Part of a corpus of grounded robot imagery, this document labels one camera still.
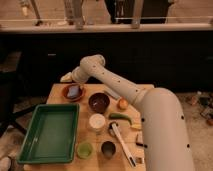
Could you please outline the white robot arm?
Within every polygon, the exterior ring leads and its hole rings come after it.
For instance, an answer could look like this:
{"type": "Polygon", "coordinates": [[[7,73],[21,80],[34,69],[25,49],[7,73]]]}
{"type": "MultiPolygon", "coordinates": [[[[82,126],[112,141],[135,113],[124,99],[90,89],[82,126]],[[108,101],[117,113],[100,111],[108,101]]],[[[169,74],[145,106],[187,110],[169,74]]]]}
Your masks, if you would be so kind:
{"type": "Polygon", "coordinates": [[[82,58],[60,81],[83,84],[90,77],[126,99],[141,114],[146,171],[195,171],[183,109],[173,92],[139,87],[107,70],[100,54],[82,58]]]}

